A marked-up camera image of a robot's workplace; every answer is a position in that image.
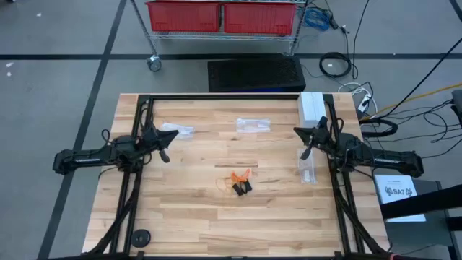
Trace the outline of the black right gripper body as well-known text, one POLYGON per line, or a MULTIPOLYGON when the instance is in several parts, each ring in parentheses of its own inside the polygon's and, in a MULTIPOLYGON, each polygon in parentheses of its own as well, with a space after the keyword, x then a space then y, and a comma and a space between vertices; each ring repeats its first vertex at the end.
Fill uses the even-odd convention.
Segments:
POLYGON ((317 126, 317 133, 312 135, 312 145, 310 147, 306 147, 305 151, 303 152, 301 158, 306 160, 311 153, 311 149, 313 146, 319 147, 320 145, 325 145, 328 143, 329 131, 327 128, 328 119, 325 116, 322 116, 320 121, 318 122, 317 126))

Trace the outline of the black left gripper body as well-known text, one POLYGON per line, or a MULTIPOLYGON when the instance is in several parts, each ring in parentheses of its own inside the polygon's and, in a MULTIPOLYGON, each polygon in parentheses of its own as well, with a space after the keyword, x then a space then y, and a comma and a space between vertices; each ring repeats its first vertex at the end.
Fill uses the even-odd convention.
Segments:
POLYGON ((166 149, 161 147, 161 140, 154 138, 153 129, 156 129, 154 124, 150 121, 145 123, 141 130, 141 138, 139 140, 139 151, 143 155, 151 154, 153 151, 158 150, 160 158, 164 163, 169 163, 170 158, 166 153, 166 149))

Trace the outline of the clear plastic zip bag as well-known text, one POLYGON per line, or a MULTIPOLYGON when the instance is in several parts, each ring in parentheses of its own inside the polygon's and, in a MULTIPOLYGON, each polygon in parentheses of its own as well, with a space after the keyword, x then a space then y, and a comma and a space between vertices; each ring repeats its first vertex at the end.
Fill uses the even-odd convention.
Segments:
POLYGON ((164 122, 161 125, 161 130, 162 131, 178 131, 178 135, 176 136, 176 139, 182 139, 182 140, 188 140, 188 139, 193 139, 193 135, 195 132, 195 128, 192 126, 182 126, 174 123, 167 123, 164 122))
POLYGON ((271 131, 271 121, 269 119, 238 118, 236 128, 239 133, 268 133, 271 131))
POLYGON ((301 183, 304 184, 317 184, 317 178, 315 174, 315 160, 314 153, 311 152, 306 160, 301 158, 305 149, 297 150, 297 167, 298 173, 300 174, 301 183))

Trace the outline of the white cardboard box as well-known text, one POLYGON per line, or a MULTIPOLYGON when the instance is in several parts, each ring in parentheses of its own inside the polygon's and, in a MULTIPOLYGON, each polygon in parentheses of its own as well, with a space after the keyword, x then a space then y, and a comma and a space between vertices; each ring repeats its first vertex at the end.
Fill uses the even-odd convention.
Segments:
POLYGON ((297 102, 300 127, 316 127, 320 119, 326 116, 322 92, 301 92, 297 102))

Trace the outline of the white power strip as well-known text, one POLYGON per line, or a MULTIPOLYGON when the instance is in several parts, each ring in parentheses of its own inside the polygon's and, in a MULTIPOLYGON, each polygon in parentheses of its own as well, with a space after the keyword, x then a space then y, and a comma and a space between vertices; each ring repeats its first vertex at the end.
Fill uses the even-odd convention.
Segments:
POLYGON ((372 95, 371 94, 366 94, 362 101, 360 102, 360 104, 358 105, 357 107, 357 110, 364 113, 368 107, 369 107, 369 103, 370 103, 370 100, 372 99, 372 95))

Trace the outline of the black round disc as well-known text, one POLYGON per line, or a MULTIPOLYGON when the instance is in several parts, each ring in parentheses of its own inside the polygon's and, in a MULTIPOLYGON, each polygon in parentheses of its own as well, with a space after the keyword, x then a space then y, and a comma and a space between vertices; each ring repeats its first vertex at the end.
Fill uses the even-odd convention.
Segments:
POLYGON ((135 248, 146 247, 151 241, 151 233, 146 229, 138 229, 131 235, 131 245, 135 248))

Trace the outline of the black power adapter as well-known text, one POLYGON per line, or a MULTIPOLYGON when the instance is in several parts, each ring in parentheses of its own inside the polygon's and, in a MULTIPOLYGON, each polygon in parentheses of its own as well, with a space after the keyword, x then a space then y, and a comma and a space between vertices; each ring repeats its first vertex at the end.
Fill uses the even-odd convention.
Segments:
POLYGON ((334 30, 337 30, 339 28, 336 20, 334 19, 334 14, 331 10, 327 10, 326 11, 326 15, 328 17, 328 22, 329 22, 329 25, 334 29, 334 30))

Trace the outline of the red plastic bin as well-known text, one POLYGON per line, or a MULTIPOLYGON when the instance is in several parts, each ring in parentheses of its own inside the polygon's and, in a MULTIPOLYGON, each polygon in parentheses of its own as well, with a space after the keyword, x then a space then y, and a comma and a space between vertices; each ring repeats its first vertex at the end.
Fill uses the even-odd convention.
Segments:
POLYGON ((226 33, 290 35, 295 16, 294 4, 224 4, 226 33))
POLYGON ((151 1, 145 4, 154 32, 212 33, 219 30, 218 3, 151 1))

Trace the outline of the black beam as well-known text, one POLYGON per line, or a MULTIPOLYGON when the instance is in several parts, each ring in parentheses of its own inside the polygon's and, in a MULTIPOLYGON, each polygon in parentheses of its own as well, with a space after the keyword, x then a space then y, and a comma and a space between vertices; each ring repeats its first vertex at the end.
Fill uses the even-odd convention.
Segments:
POLYGON ((458 207, 462 207, 462 184, 382 204, 380 210, 384 219, 392 219, 458 207))

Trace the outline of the grey metal stand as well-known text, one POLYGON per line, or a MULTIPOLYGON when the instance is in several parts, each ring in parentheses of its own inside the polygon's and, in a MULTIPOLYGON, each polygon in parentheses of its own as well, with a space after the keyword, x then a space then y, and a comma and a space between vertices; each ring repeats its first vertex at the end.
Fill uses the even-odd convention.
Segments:
MULTIPOLYGON (((419 181, 407 175, 378 175, 376 186, 381 205, 444 189, 438 181, 419 181)), ((462 260, 453 234, 462 230, 462 217, 450 217, 448 210, 384 219, 393 249, 406 246, 409 254, 416 254, 442 246, 451 260, 462 260)))

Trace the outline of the black aluminium table frame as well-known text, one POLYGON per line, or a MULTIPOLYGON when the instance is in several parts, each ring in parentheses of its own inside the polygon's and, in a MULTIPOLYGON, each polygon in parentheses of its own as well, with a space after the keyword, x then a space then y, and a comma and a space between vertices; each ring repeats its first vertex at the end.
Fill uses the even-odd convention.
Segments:
POLYGON ((170 145, 170 162, 144 168, 134 228, 146 229, 148 256, 332 256, 357 247, 342 235, 327 157, 314 151, 317 184, 301 183, 294 133, 297 98, 160 95, 154 122, 192 126, 170 145), (236 120, 269 119, 268 133, 239 133, 236 120), (217 178, 250 168, 252 190, 226 195, 217 178))

